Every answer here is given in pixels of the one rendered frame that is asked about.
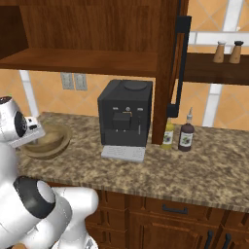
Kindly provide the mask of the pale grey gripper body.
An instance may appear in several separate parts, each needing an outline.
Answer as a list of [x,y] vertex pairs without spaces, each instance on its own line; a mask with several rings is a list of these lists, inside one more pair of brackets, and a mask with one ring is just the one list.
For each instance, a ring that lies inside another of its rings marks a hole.
[[31,125],[21,138],[18,138],[14,141],[9,141],[8,144],[13,148],[17,148],[38,138],[41,138],[45,134],[46,132],[43,130],[40,124]]

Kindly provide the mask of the large wooden bowl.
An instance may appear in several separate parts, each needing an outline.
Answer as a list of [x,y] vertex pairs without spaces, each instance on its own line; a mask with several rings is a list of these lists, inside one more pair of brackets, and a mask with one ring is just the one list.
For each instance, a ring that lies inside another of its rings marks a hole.
[[49,160],[59,156],[68,147],[72,138],[71,129],[65,124],[43,124],[45,135],[36,143],[27,143],[20,150],[37,160]]

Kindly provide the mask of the wooden base drawer stack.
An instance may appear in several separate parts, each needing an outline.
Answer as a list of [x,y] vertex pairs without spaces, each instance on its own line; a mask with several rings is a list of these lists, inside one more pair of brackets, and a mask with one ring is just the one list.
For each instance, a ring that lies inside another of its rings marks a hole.
[[89,234],[99,249],[128,249],[129,211],[124,194],[97,190],[97,210],[86,218]]

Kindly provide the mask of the wooden cabinet door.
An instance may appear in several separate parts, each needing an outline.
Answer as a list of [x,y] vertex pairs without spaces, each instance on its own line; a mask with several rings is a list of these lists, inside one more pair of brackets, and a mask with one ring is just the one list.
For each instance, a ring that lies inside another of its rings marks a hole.
[[178,66],[178,51],[182,47],[182,38],[177,42],[175,26],[178,16],[188,12],[189,0],[160,0],[160,29],[158,42],[158,60],[152,143],[162,143],[167,120],[167,104],[171,101],[175,77],[173,66]]

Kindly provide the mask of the black coffee machine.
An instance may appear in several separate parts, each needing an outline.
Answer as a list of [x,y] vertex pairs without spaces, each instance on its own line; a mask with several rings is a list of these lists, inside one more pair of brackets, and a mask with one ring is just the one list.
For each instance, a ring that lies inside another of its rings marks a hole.
[[99,95],[101,157],[142,162],[151,123],[153,83],[112,80]]

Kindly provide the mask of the yellow sauce bottle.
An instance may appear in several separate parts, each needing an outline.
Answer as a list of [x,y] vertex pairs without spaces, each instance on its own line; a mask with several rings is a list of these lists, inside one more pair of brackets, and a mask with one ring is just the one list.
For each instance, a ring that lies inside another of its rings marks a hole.
[[173,133],[174,133],[174,124],[172,123],[171,119],[168,118],[162,139],[162,144],[160,145],[163,149],[169,150],[172,147]]

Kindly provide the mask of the dark red sauce bottle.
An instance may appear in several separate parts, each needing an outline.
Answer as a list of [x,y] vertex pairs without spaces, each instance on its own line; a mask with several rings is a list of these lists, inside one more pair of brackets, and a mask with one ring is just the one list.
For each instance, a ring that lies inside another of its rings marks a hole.
[[179,134],[178,149],[182,152],[189,152],[192,149],[192,142],[195,128],[192,125],[193,109],[187,115],[186,123],[181,126]]

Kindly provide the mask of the wooden base cupboard door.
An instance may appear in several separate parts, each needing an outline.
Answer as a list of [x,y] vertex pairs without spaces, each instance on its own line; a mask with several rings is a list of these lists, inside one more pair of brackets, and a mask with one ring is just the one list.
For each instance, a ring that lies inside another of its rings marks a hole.
[[217,228],[175,218],[129,213],[129,249],[204,249]]
[[231,234],[228,249],[249,249],[249,213],[226,211],[221,223],[222,233],[217,249],[222,249],[226,233]]

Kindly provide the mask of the wooden drawer front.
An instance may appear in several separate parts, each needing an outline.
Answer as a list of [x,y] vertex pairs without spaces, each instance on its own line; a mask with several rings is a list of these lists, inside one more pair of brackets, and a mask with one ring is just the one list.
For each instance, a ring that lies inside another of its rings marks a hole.
[[[193,220],[201,223],[207,223],[211,225],[219,225],[223,215],[224,210],[214,207],[207,207],[201,205],[194,205],[184,202],[176,202],[163,199],[155,199],[150,197],[144,197],[142,200],[143,207],[153,214],[160,214],[164,216],[172,216],[183,218],[185,220]],[[182,209],[183,207],[188,208],[188,215],[165,212],[161,210],[161,206],[165,204],[167,207]]]

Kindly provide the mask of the white-capped wooden salt shaker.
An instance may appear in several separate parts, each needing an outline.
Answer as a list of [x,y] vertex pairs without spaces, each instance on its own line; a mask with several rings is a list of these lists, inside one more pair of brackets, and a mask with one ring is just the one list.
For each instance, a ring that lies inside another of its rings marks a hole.
[[224,61],[224,50],[226,43],[226,41],[218,42],[217,49],[213,57],[213,61],[215,63],[222,63]]

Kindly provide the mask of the black-capped wooden pepper shaker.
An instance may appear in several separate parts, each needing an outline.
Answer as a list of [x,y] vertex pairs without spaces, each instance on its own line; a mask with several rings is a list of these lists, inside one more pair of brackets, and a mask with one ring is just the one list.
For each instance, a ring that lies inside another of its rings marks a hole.
[[231,52],[229,63],[238,64],[240,62],[240,54],[241,54],[242,45],[243,45],[243,41],[234,42],[234,47]]

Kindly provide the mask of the grey wall socket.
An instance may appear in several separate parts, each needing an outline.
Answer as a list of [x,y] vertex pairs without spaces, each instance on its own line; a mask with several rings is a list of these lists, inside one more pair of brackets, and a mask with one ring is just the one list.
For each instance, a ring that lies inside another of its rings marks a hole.
[[74,88],[73,77],[72,77],[71,73],[61,72],[60,78],[61,78],[63,89],[73,89]]
[[74,74],[76,90],[87,90],[87,77],[85,74],[75,73]]

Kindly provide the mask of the open wooden wall cabinet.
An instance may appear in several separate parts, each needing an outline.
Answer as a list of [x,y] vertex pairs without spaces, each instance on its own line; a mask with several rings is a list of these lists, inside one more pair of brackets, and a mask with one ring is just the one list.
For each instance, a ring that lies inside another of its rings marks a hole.
[[0,0],[0,68],[154,77],[178,0]]

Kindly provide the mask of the dark wooden wall shelf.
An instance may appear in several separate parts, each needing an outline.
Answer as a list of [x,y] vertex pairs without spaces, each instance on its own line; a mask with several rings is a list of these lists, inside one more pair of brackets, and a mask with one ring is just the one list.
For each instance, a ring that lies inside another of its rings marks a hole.
[[238,64],[229,63],[228,54],[223,63],[215,63],[213,57],[213,53],[188,53],[184,81],[249,86],[249,54],[243,54]]

